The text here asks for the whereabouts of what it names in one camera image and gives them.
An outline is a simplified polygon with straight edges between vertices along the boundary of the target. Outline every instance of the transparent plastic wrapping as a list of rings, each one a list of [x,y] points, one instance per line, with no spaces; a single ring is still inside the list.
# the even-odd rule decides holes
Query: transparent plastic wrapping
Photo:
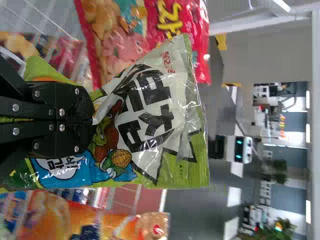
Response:
[[[86,44],[70,36],[3,31],[0,32],[0,54],[22,77],[27,59],[40,56],[88,92],[94,88]]]
[[[189,35],[198,83],[211,83],[204,0],[74,0],[95,87],[108,83],[165,40]]]
[[[0,194],[0,200],[9,206],[1,239],[166,240],[169,234],[170,215],[164,212],[110,214],[45,190]]]
[[[35,60],[27,61],[28,78],[39,73],[32,67]],[[207,126],[187,34],[164,42],[90,97],[96,132],[87,151],[60,159],[25,158],[2,183],[3,191],[209,185]]]

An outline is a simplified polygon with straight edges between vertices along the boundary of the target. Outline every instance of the plastic bag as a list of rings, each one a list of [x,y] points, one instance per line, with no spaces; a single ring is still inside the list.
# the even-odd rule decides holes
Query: plastic bag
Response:
[[[0,197],[10,202],[1,239],[166,240],[169,234],[170,215],[164,212],[110,214],[44,190]]]
[[[191,61],[187,34],[155,48],[90,93],[98,125],[87,151],[60,159],[26,158],[2,183],[4,188],[116,187],[129,182],[147,188],[207,187],[207,126]],[[31,67],[35,63],[27,64],[28,78],[37,76],[39,70]]]
[[[74,0],[87,39],[95,87],[159,44],[189,35],[198,83],[211,84],[208,58],[209,19],[204,0]]]
[[[68,79],[77,79],[87,90],[93,90],[87,50],[82,41],[67,36],[0,32],[0,54],[20,76],[24,75],[26,60],[40,56]]]

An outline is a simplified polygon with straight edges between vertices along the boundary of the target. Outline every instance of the ceiling light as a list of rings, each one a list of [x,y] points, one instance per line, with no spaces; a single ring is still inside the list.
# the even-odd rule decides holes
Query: ceiling light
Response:
[[[257,0],[258,6],[268,8],[276,16],[288,16],[291,11],[291,7],[283,0]]]
[[[290,12],[291,7],[286,4],[283,0],[273,0],[276,4],[278,4],[282,9],[284,9],[287,13]]]
[[[269,143],[265,143],[265,144],[263,144],[263,145],[268,146],[268,147],[276,147],[276,146],[277,146],[277,145],[275,145],[275,144],[269,144]]]
[[[287,146],[287,147],[291,149],[308,149],[307,147],[302,147],[302,146]]]
[[[305,221],[311,224],[311,202],[309,200],[305,201]]]
[[[310,143],[310,124],[309,123],[305,125],[305,142],[308,144]]]
[[[305,91],[305,107],[310,108],[310,91]]]

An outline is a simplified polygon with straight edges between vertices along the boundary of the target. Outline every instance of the metal bolt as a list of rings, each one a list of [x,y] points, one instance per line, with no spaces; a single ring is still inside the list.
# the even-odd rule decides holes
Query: metal bolt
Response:
[[[66,126],[64,124],[60,124],[59,130],[60,132],[63,132],[66,129]]]
[[[65,110],[63,108],[60,108],[59,115],[63,117],[65,114],[66,114]]]
[[[12,130],[12,134],[15,135],[15,136],[19,135],[19,133],[20,133],[20,129],[17,128],[17,127],[15,127],[15,128]]]
[[[18,104],[15,103],[15,104],[12,105],[12,110],[13,110],[14,112],[18,112],[19,109],[20,109],[20,107],[19,107]]]
[[[39,149],[40,144],[38,142],[36,142],[33,147],[34,147],[34,149]]]
[[[35,96],[36,98],[40,97],[40,92],[39,92],[38,90],[35,91],[35,92],[34,92],[34,96]]]

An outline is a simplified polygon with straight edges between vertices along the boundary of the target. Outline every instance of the gray floor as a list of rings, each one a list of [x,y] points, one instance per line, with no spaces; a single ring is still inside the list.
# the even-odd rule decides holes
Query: gray floor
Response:
[[[214,39],[210,41],[212,85],[199,84],[201,101],[205,106],[208,135],[233,135],[236,124],[236,105],[228,91],[221,88],[223,64]],[[229,187],[241,189],[241,204],[259,200],[260,161],[252,160],[243,169],[243,178],[230,173],[231,163],[209,160],[210,188],[168,190],[165,211],[171,213],[171,240],[222,240],[226,221],[239,216],[242,205],[227,207]]]

